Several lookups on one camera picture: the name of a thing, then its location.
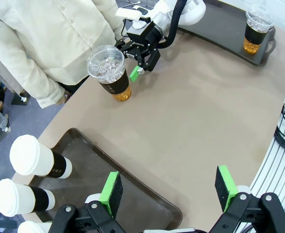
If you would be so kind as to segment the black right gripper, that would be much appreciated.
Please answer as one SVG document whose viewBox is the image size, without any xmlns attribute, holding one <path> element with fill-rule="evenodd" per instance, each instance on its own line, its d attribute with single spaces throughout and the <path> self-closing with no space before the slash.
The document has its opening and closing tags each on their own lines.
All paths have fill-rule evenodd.
<svg viewBox="0 0 285 233">
<path fill-rule="evenodd" d="M 123 53 L 125 58 L 137 56 L 137 66 L 129 75 L 129 79 L 135 82 L 139 75 L 144 74 L 146 71 L 153 71 L 157 64 L 160 58 L 157 45 L 162 39 L 162 29 L 151 21 L 140 29 L 135 29 L 132 25 L 128 29 L 127 35 L 131 40 L 131 44 L 120 39 L 116 41 L 115 47 Z M 140 49 L 141 54 L 137 54 L 137 52 L 131 51 L 131 49 Z M 143 53 L 147 54 L 147 52 L 150 52 L 150 56 L 145 62 L 142 56 L 144 55 Z"/>
</svg>

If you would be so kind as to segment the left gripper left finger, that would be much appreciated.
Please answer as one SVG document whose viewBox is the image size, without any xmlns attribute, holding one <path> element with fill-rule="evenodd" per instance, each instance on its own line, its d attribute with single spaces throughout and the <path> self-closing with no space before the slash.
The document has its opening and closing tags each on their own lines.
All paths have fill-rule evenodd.
<svg viewBox="0 0 285 233">
<path fill-rule="evenodd" d="M 116 221 L 122 194 L 119 172 L 110 172 L 99 200 L 79 208 L 73 204 L 60 206 L 49 233 L 126 233 Z"/>
</svg>

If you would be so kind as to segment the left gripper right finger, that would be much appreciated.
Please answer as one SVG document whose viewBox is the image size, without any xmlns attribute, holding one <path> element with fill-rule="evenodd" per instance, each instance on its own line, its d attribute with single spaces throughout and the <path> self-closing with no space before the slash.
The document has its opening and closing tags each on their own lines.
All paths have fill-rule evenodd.
<svg viewBox="0 0 285 233">
<path fill-rule="evenodd" d="M 285 211 L 275 193 L 260 198 L 240 192 L 226 166 L 218 166 L 215 188 L 223 214 L 209 233 L 236 233 L 250 223 L 256 233 L 285 233 Z"/>
</svg>

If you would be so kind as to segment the clear iced tea cup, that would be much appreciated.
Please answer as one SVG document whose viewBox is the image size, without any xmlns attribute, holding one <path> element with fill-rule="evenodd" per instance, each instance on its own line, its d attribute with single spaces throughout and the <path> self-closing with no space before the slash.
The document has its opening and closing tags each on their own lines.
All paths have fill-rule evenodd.
<svg viewBox="0 0 285 233">
<path fill-rule="evenodd" d="M 243 49 L 256 54 L 270 28 L 274 25 L 273 15 L 267 8 L 267 0 L 255 0 L 246 10 L 246 28 Z"/>
<path fill-rule="evenodd" d="M 131 96 L 124 54 L 115 46 L 102 45 L 92 50 L 86 63 L 95 79 L 114 99 L 126 101 Z"/>
</svg>

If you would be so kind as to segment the white paper cup black sleeve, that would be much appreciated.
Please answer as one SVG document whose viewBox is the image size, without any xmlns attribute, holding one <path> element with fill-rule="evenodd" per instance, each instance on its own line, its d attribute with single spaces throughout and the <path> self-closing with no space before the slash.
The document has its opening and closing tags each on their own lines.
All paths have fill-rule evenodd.
<svg viewBox="0 0 285 233">
<path fill-rule="evenodd" d="M 66 179 L 72 173 L 71 161 L 38 142 L 32 135 L 22 135 L 14 140 L 9 154 L 16 173 Z"/>
<path fill-rule="evenodd" d="M 46 189 L 0 181 L 0 213 L 7 217 L 33 212 L 43 212 L 55 206 L 54 194 Z"/>
<path fill-rule="evenodd" d="M 35 223 L 32 221 L 22 222 L 17 230 L 17 233 L 48 233 L 52 222 Z"/>
</svg>

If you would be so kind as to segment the person's left forearm beige sleeve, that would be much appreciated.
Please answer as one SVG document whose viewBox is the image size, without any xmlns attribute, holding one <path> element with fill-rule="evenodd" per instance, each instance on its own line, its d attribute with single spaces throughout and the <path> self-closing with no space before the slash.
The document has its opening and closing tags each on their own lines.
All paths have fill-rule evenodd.
<svg viewBox="0 0 285 233">
<path fill-rule="evenodd" d="M 118 10 L 116 0 L 93 0 L 93 3 L 110 25 L 114 32 L 116 41 L 123 39 L 124 36 L 122 36 L 122 29 L 124 24 L 122 18 L 116 16 L 116 12 Z"/>
</svg>

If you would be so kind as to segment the person's right forearm beige sleeve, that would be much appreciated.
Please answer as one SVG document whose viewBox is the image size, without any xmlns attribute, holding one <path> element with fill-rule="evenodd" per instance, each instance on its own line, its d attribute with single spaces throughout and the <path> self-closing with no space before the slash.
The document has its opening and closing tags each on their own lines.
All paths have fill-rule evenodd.
<svg viewBox="0 0 285 233">
<path fill-rule="evenodd" d="M 37 100 L 41 108 L 46 108 L 63 96 L 65 90 L 48 78 L 44 71 L 30 58 L 19 43 L 0 41 L 0 61 L 17 82 Z"/>
</svg>

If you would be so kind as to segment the brown plastic serving tray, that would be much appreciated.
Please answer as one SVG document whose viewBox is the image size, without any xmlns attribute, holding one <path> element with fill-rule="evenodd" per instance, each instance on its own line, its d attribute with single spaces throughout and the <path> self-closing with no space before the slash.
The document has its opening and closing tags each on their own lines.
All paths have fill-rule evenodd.
<svg viewBox="0 0 285 233">
<path fill-rule="evenodd" d="M 276 47 L 274 27 L 270 28 L 256 54 L 243 49 L 246 12 L 219 0 L 203 0 L 206 11 L 194 25 L 179 26 L 180 31 L 210 42 L 255 66 L 265 66 Z"/>
</svg>

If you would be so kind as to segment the person's right hand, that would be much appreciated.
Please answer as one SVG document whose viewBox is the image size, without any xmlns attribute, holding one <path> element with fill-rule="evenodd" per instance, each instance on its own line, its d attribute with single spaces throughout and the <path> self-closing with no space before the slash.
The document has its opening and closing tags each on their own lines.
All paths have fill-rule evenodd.
<svg viewBox="0 0 285 233">
<path fill-rule="evenodd" d="M 57 101 L 57 105 L 65 104 L 71 97 L 71 93 L 67 90 L 64 92 L 63 96 Z"/>
</svg>

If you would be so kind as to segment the person in beige shirt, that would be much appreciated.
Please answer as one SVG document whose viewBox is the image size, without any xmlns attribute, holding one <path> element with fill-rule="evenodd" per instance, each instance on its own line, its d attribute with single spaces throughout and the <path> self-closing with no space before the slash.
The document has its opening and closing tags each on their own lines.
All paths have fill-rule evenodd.
<svg viewBox="0 0 285 233">
<path fill-rule="evenodd" d="M 68 92 L 88 76 L 90 52 L 116 43 L 93 0 L 0 0 L 0 41 L 21 44 Z"/>
</svg>

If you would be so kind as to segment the white ribbed table frame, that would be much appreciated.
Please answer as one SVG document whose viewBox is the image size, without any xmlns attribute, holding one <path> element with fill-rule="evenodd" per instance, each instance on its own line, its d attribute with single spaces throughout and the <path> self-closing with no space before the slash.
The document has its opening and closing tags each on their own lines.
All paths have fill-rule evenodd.
<svg viewBox="0 0 285 233">
<path fill-rule="evenodd" d="M 280 138 L 285 140 L 285 108 L 280 114 L 278 127 Z M 268 192 L 275 193 L 285 211 L 285 145 L 279 145 L 279 140 L 272 139 L 250 189 L 257 197 Z"/>
</svg>

